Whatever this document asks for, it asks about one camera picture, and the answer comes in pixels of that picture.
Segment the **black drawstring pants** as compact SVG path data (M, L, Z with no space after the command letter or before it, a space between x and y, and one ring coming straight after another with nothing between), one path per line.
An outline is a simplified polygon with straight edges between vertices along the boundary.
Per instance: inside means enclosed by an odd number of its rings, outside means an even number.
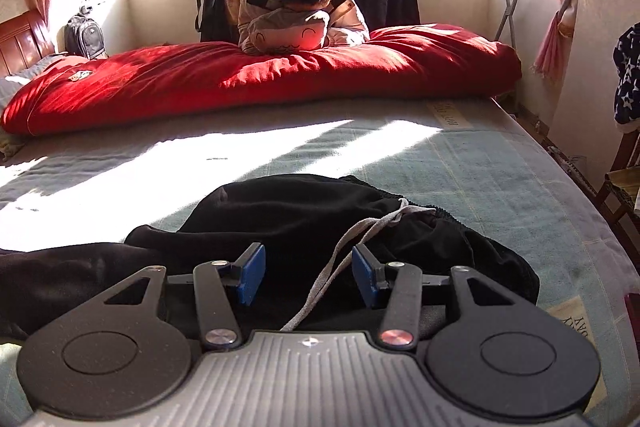
M266 272L254 303L238 312L244 331L280 329L317 281L328 287L305 329L374 331L380 317L364 306L346 265L357 243L385 263L433 275L465 265L528 301L539 295L539 277L523 257L442 208L414 205L353 176L278 174L216 188L175 232L141 225L120 243L3 251L1 335L22 341L150 265L186 274L233 260L254 243L265 247Z

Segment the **light blue bed sheet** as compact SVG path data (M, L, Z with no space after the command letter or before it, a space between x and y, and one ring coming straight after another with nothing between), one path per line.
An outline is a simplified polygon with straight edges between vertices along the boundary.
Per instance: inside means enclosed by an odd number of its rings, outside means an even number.
M1 166L1 246L24 253L176 231L218 186L258 176L356 176L525 258L538 303L597 347L600 426L639 413L624 299L636 269L600 212L491 101L341 101L160 118L30 140Z

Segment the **red quilt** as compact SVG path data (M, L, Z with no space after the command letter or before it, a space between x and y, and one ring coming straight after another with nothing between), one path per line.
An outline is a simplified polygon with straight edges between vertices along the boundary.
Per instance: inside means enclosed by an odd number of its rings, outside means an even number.
M1 126L39 136L241 106L485 98L521 77L510 46L444 24L382 28L359 46L279 56L226 42L150 46L103 60L63 58L13 95Z

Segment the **cartoon face pillow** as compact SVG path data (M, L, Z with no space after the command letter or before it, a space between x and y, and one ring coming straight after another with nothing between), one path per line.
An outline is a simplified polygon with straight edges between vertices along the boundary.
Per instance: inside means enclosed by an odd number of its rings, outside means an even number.
M313 51L323 46L329 21L323 10L276 9L250 22L248 42L262 54Z

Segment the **wooden chair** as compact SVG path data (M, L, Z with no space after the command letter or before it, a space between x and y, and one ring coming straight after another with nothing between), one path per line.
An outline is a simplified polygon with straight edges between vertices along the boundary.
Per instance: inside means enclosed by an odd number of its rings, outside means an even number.
M627 218L639 232L636 199L639 195L639 131L625 133L620 140L610 171L605 173L594 205L608 222L616 239L635 265L639 263L639 248L623 227Z

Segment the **grey backpack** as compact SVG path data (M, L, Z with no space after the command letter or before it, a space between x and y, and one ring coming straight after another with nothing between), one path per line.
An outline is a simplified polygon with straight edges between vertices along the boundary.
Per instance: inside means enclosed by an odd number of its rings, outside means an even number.
M104 33L91 17L92 7L81 5L66 23L63 31L65 51L70 55L93 60L105 53Z

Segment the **wooden headboard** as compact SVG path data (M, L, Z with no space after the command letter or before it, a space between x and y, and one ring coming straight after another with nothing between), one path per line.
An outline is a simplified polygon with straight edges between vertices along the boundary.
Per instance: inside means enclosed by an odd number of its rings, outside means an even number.
M54 53L48 28L37 10L0 24L0 75L21 72Z

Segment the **black star pattern garment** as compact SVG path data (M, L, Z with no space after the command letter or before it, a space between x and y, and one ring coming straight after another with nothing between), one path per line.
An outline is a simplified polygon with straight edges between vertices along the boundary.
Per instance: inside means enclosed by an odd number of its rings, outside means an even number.
M621 132L639 129L640 119L640 24L628 28L617 41L613 62L618 75L614 95L614 120Z

